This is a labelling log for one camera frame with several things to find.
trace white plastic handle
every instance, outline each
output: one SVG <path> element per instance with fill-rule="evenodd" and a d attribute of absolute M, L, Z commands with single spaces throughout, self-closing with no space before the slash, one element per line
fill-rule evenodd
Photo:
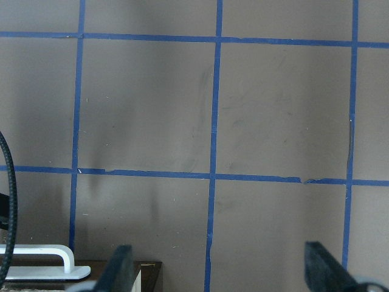
<path fill-rule="evenodd" d="M 5 253 L 5 245 L 0 245 L 0 254 Z M 74 270 L 74 255 L 64 245 L 15 245 L 14 254 L 53 254 L 62 257 L 64 272 L 70 274 Z"/>

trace blue tape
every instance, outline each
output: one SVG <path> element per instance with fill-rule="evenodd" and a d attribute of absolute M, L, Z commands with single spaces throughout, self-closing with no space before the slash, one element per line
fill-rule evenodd
<path fill-rule="evenodd" d="M 272 175 L 226 175 L 218 173 L 216 179 L 224 179 L 229 181 L 275 181 L 279 183 L 300 183 L 301 179 L 297 177 L 281 177 Z"/>
<path fill-rule="evenodd" d="M 0 32 L 1 38 L 79 38 L 74 32 Z"/>
<path fill-rule="evenodd" d="M 294 46 L 330 46 L 330 47 L 350 47 L 351 41 L 326 41 L 326 40 L 295 40 L 287 38 L 235 38 L 222 37 L 222 43 L 241 44 L 287 44 Z"/>
<path fill-rule="evenodd" d="M 152 178 L 196 178 L 209 179 L 208 173 L 198 172 L 154 172 L 143 170 L 105 170 L 105 169 L 78 169 L 80 174 L 84 175 L 119 175 L 119 176 L 145 176 Z"/>
<path fill-rule="evenodd" d="M 5 165 L 0 165 L 0 171 L 7 171 L 7 167 Z M 64 167 L 45 167 L 45 166 L 25 166 L 25 165 L 16 165 L 16 172 L 42 172 L 42 173 L 72 173 L 71 169 L 67 169 Z"/>
<path fill-rule="evenodd" d="M 78 33 L 83 34 L 85 22 L 85 0 L 80 0 L 80 16 L 78 20 Z M 73 119 L 73 146 L 72 146 L 72 182 L 71 182 L 71 211 L 69 222 L 69 247 L 74 251 L 75 244 L 75 217 L 77 203 L 77 175 L 78 175 L 78 131 L 80 129 L 80 107 L 81 107 L 81 79 L 83 67 L 83 46 L 82 38 L 77 41 L 77 60 L 75 73 L 75 94 L 74 94 L 74 119 Z"/>
<path fill-rule="evenodd" d="M 389 181 L 373 181 L 367 179 L 353 179 L 354 186 L 389 187 Z"/>
<path fill-rule="evenodd" d="M 223 17 L 223 1 L 218 0 L 216 6 L 215 60 L 213 65 L 210 182 L 209 182 L 209 195 L 208 195 L 207 247 L 205 250 L 204 292 L 210 291 L 211 270 L 212 270 L 211 248 L 213 243 L 213 219 L 214 219 L 214 211 L 215 211 L 215 192 L 216 192 L 216 149 L 217 149 L 217 135 L 218 135 L 222 17 Z"/>
<path fill-rule="evenodd" d="M 370 47 L 373 49 L 389 49 L 389 43 L 358 42 L 358 47 Z"/>
<path fill-rule="evenodd" d="M 347 184 L 346 179 L 341 178 L 320 178 L 320 179 L 309 179 L 304 184 Z"/>
<path fill-rule="evenodd" d="M 347 161 L 345 221 L 344 221 L 344 228 L 343 228 L 343 249 L 342 249 L 342 265 L 344 268 L 347 268 L 347 264 L 348 264 L 351 202 L 353 200 L 354 135 L 355 135 L 355 109 L 356 109 L 357 61 L 358 61 L 358 9 L 359 9 L 359 0 L 353 0 L 353 32 L 352 32 L 352 46 L 351 46 L 351 74 L 350 74 L 351 76 L 350 76 L 350 101 L 349 101 L 350 139 L 349 139 L 349 156 Z"/>
<path fill-rule="evenodd" d="M 352 185 L 346 186 L 346 201 L 345 201 L 345 219 L 343 226 L 343 246 L 342 246 L 342 265 L 347 269 L 348 264 L 348 248 L 349 248 L 349 235 L 350 235 L 350 221 L 351 221 L 351 202 L 352 196 Z"/>
<path fill-rule="evenodd" d="M 132 35 L 121 33 L 84 33 L 84 38 L 98 40 L 134 40 L 134 41 L 180 41 L 187 43 L 214 43 L 214 36 L 185 35 Z"/>

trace white object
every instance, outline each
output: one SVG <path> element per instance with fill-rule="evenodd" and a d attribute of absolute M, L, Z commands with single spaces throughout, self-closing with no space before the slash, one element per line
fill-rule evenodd
<path fill-rule="evenodd" d="M 0 254 L 5 245 L 0 245 Z M 79 280 L 91 273 L 90 266 L 75 266 L 74 255 L 64 245 L 15 245 L 14 254 L 51 254 L 62 257 L 63 266 L 11 266 L 7 280 Z"/>
<path fill-rule="evenodd" d="M 131 290 L 131 292 L 140 292 L 141 291 L 141 288 L 142 288 L 142 275 L 141 275 L 141 273 L 142 272 L 139 271 L 138 276 L 135 279 L 133 289 Z"/>

